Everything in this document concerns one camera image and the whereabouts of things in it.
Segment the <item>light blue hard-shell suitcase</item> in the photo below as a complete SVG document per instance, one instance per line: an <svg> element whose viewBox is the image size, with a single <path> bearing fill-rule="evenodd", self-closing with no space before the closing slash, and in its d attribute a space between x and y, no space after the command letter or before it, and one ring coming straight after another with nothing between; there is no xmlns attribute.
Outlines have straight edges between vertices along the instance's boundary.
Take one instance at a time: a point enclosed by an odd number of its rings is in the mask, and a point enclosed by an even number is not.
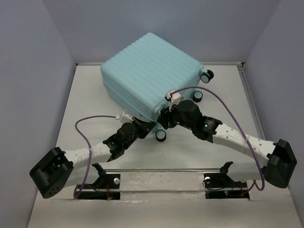
<svg viewBox="0 0 304 228"><path fill-rule="evenodd" d="M171 90L181 99L200 102L199 82L208 83L214 73L201 62L153 33L147 33L105 61L101 67L108 95L133 117L156 122L169 106Z"/></svg>

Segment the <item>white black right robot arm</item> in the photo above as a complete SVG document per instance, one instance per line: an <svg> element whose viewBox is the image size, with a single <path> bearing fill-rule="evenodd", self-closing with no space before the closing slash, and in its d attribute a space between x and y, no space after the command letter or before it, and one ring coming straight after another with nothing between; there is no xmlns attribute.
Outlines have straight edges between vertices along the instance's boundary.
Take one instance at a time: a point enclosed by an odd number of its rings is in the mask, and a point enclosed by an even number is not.
<svg viewBox="0 0 304 228"><path fill-rule="evenodd" d="M199 107L190 100L184 100L173 107L163 108L157 119L164 128L179 125L192 131L203 141L231 148L253 158L253 162L228 161L218 175L223 186L247 180L265 180L271 185L285 189L297 165L289 142L265 141L227 126L220 120L204 116Z"/></svg>

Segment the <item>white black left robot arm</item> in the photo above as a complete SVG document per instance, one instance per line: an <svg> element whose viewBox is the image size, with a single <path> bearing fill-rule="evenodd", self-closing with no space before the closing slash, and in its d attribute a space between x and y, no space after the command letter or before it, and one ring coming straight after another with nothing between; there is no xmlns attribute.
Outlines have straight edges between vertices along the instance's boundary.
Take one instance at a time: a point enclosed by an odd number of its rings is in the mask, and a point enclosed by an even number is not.
<svg viewBox="0 0 304 228"><path fill-rule="evenodd" d="M118 159L137 139L145 138L155 126L154 122L133 118L131 122L123 123L115 134L95 146L73 151L54 147L38 161L29 175L41 196L45 199L51 198L70 185L73 171Z"/></svg>

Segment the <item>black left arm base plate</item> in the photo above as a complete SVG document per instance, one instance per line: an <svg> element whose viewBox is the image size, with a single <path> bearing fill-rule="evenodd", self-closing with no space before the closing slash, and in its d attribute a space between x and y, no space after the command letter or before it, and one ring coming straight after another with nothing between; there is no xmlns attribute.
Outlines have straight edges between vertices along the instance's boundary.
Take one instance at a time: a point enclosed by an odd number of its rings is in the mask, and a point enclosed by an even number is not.
<svg viewBox="0 0 304 228"><path fill-rule="evenodd" d="M73 196L78 200L119 200L121 174L107 173L98 163L92 166L97 170L98 178L92 184L86 183L81 191L77 185Z"/></svg>

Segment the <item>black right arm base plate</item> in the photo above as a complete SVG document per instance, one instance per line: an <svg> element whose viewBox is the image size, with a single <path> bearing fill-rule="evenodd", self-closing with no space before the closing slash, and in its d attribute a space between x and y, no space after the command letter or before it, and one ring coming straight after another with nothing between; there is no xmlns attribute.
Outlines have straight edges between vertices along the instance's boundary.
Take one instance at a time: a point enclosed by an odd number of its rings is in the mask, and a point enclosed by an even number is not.
<svg viewBox="0 0 304 228"><path fill-rule="evenodd" d="M250 199L247 183L234 182L225 174L205 173L202 185L208 200Z"/></svg>

